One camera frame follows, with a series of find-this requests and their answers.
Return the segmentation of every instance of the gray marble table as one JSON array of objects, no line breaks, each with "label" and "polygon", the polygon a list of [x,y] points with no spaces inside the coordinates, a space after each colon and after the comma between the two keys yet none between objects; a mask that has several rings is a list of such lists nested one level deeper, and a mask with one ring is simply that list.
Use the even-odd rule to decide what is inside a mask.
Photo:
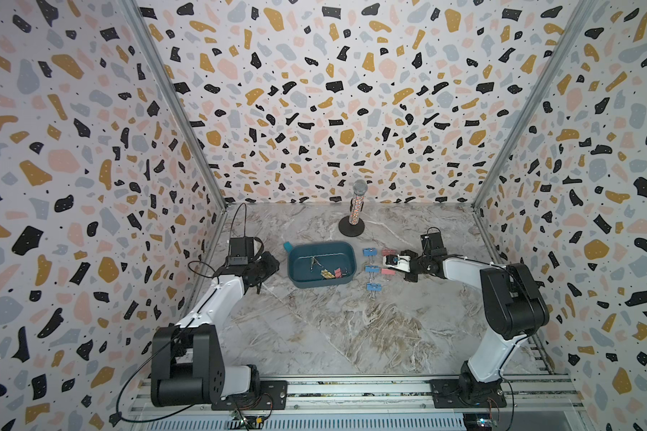
[{"label": "gray marble table", "polygon": [[[225,362],[255,364],[264,375],[457,374],[486,330],[481,292],[426,275],[408,283],[397,274],[390,281],[377,276],[383,291],[373,300],[366,290],[368,258],[362,249],[419,252],[419,236],[434,226],[450,253],[489,261],[470,209],[368,203],[362,212],[364,233],[347,238],[337,223],[348,208],[346,203],[248,205],[247,235],[261,238],[281,266],[260,295],[256,289],[247,292],[220,330]],[[215,268],[227,254],[236,209],[232,205],[228,212],[211,261]],[[242,210],[234,231],[242,235]],[[353,246],[354,279],[342,286],[295,288],[283,244],[334,240]],[[203,283],[201,294],[207,287]],[[544,373],[531,349],[514,355],[506,373]]]}]

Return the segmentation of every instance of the metal frame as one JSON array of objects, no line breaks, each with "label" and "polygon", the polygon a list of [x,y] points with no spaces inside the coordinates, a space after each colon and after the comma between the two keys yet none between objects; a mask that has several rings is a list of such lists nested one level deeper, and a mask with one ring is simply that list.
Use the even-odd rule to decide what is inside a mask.
[{"label": "metal frame", "polygon": [[[211,243],[209,244],[208,252],[206,253],[206,257],[204,258],[204,262],[208,263],[209,265],[211,264],[211,261],[213,260],[213,255],[216,252],[216,246],[218,246],[218,241],[221,239],[221,233],[223,233],[223,228],[225,227],[225,221],[228,218],[228,210],[226,209],[223,211],[218,218],[215,227],[216,227],[216,232],[213,234],[213,238],[211,238]],[[209,277],[208,275],[209,268],[207,265],[202,265],[200,269],[200,274],[201,276],[195,275],[194,276],[194,286],[192,286],[192,293],[190,294],[189,301],[187,302],[187,308],[186,310],[189,312],[189,310],[194,307],[194,304],[196,301],[198,301],[198,293],[201,290],[201,285],[203,284],[204,280]]]},{"label": "metal frame", "polygon": [[508,160],[510,153],[513,152],[518,144],[520,136],[530,122],[530,118],[532,118],[537,108],[539,108],[543,96],[553,84],[555,75],[561,68],[563,60],[568,56],[570,49],[575,45],[575,41],[578,40],[578,36],[582,33],[584,24],[587,22],[587,18],[592,15],[592,10],[596,3],[597,0],[579,0],[578,5],[570,15],[570,19],[566,24],[566,30],[564,31],[563,36],[558,39],[558,45],[556,46],[556,49],[553,50],[553,55],[549,59],[549,62],[544,66],[542,76],[535,83],[535,87],[525,101],[525,105],[520,112],[518,120],[515,122],[513,128],[510,129],[510,133],[506,138],[503,147],[501,147],[501,150],[496,155],[496,160],[494,160],[494,163],[491,165],[491,169],[489,169],[489,172],[486,174],[486,178],[479,187],[477,195],[474,197],[474,208],[482,207],[489,194],[491,186],[496,181],[496,178],[498,178],[501,168],[503,168],[503,165]]},{"label": "metal frame", "polygon": [[225,212],[227,204],[225,203],[225,199],[223,199],[221,189],[216,182],[213,171],[208,166],[206,156],[198,144],[197,135],[194,134],[187,113],[180,104],[173,82],[170,81],[170,77],[165,73],[163,60],[156,49],[156,45],[151,40],[151,33],[144,23],[141,12],[139,12],[137,0],[118,0],[118,4],[120,5],[122,15],[131,28],[134,38],[137,39],[139,50],[146,58],[151,73],[156,79],[158,87],[170,107],[170,113],[175,117],[177,125],[180,128],[180,133],[183,135],[185,142],[190,146],[190,152],[194,157],[194,162],[197,164],[199,172],[201,172],[206,185],[211,191],[214,201],[218,204],[221,211]]},{"label": "metal frame", "polygon": [[[456,375],[368,375],[368,376],[263,376],[263,382],[286,380],[288,393],[285,409],[274,411],[272,418],[285,420],[311,420],[320,417],[348,418],[355,414],[383,415],[393,418],[409,414],[441,417],[445,414],[485,413],[484,408],[434,409],[431,387],[432,379],[457,379]],[[510,385],[504,382],[501,390],[509,402],[515,397],[517,412],[568,412],[571,417],[584,413],[582,400],[568,375],[517,375],[508,376]],[[153,418],[177,410],[177,407],[156,408],[150,402],[150,382],[142,382],[137,398],[127,415],[136,418]],[[265,415],[268,411],[251,410],[248,415]],[[226,419],[225,412],[214,412],[207,405],[196,405],[177,416],[164,421],[203,421]],[[164,427],[138,427],[136,430],[166,429]]]}]

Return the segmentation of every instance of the terrazzo wallpaper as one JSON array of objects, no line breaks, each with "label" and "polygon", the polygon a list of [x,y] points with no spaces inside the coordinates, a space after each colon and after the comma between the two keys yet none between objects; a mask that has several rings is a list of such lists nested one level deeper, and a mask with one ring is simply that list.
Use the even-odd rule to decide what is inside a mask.
[{"label": "terrazzo wallpaper", "polygon": [[647,1],[600,1],[480,209],[599,430],[647,431]]},{"label": "terrazzo wallpaper", "polygon": [[112,3],[0,0],[0,430],[123,428],[217,211],[177,130]]},{"label": "terrazzo wallpaper", "polygon": [[138,0],[230,201],[469,202],[577,0]]}]

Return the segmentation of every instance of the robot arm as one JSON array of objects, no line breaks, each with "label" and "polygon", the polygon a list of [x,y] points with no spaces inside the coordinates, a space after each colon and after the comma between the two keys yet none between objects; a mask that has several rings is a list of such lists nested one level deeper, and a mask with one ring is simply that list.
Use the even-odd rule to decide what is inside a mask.
[{"label": "robot arm", "polygon": [[500,387],[501,370],[518,343],[549,322],[549,311],[526,265],[496,265],[448,254],[441,233],[421,236],[422,254],[410,250],[386,257],[386,266],[404,271],[405,280],[419,274],[461,281],[482,292],[489,327],[474,355],[461,370],[462,399],[480,402]]},{"label": "robot arm", "polygon": [[[261,243],[254,253],[254,240]],[[227,397],[260,399],[261,385],[255,366],[226,366],[218,331],[233,307],[247,290],[257,287],[280,264],[263,251],[258,238],[230,240],[230,252],[214,274],[206,294],[176,325],[160,328],[152,341],[151,401],[156,407],[167,405],[223,404],[218,409],[234,409]],[[176,358],[193,349],[192,361],[178,363]]]}]

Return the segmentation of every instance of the microphone grille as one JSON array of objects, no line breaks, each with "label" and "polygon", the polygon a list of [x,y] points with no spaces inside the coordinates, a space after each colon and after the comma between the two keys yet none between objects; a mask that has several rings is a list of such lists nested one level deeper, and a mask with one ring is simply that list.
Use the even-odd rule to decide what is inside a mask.
[{"label": "microphone grille", "polygon": [[368,189],[367,183],[363,179],[358,179],[353,184],[353,192],[357,196],[361,196],[365,194],[367,189]]}]

